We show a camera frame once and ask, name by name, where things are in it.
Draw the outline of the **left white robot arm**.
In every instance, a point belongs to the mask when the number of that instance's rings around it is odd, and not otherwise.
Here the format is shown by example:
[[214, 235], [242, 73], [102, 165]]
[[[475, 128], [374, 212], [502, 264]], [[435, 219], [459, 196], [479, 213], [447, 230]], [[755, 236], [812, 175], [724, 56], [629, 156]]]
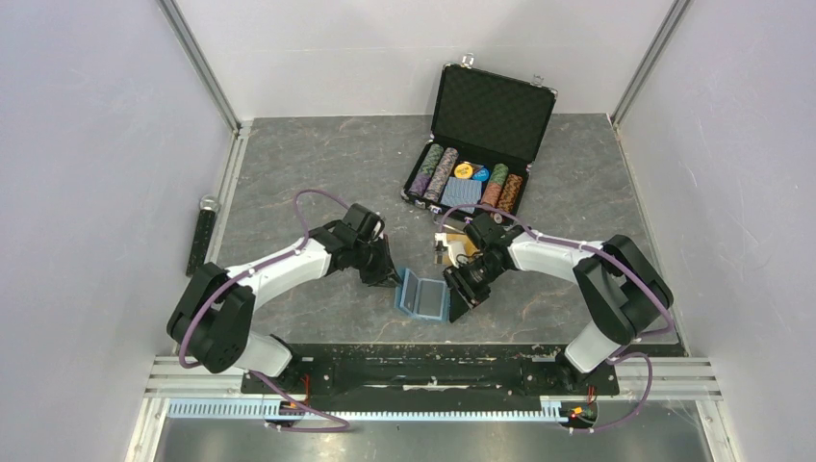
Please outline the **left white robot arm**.
[[369, 287], [394, 288], [397, 274], [382, 217], [351, 204], [342, 218], [315, 227], [290, 246], [248, 264], [207, 263], [191, 277], [166, 325], [183, 357], [211, 373], [260, 372], [279, 392], [301, 382], [302, 367], [282, 340], [251, 328], [257, 309], [338, 270], [357, 270]]

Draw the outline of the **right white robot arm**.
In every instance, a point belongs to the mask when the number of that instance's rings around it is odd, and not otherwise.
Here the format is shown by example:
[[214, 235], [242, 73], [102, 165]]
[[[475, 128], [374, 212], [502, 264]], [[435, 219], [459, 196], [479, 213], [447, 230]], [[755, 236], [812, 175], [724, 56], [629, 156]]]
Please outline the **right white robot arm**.
[[434, 236], [436, 251], [450, 261], [443, 277], [451, 321], [486, 301], [492, 284], [508, 271], [541, 273], [579, 289], [591, 320], [558, 355], [555, 368], [558, 385], [569, 393], [589, 386], [601, 363], [646, 335], [657, 319], [672, 319], [671, 290], [627, 236], [605, 242], [555, 238], [521, 224], [505, 228], [486, 214], [464, 233], [473, 254], [445, 232]]

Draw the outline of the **blue card holder wallet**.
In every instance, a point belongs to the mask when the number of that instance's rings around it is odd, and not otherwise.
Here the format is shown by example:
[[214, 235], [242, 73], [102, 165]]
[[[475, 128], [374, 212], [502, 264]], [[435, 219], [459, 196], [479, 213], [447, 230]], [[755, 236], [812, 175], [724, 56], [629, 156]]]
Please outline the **blue card holder wallet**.
[[422, 321], [449, 321], [450, 290], [444, 280], [418, 277], [407, 268], [399, 270], [402, 284], [395, 289], [395, 308]]

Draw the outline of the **clear plastic card box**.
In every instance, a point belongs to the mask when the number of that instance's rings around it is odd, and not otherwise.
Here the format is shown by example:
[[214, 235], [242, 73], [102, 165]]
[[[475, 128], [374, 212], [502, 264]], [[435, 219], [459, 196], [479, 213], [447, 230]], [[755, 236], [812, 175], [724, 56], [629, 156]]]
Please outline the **clear plastic card box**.
[[443, 231], [434, 234], [433, 244], [436, 265], [453, 266], [460, 268], [474, 259], [479, 250], [472, 240], [464, 233], [446, 225]]

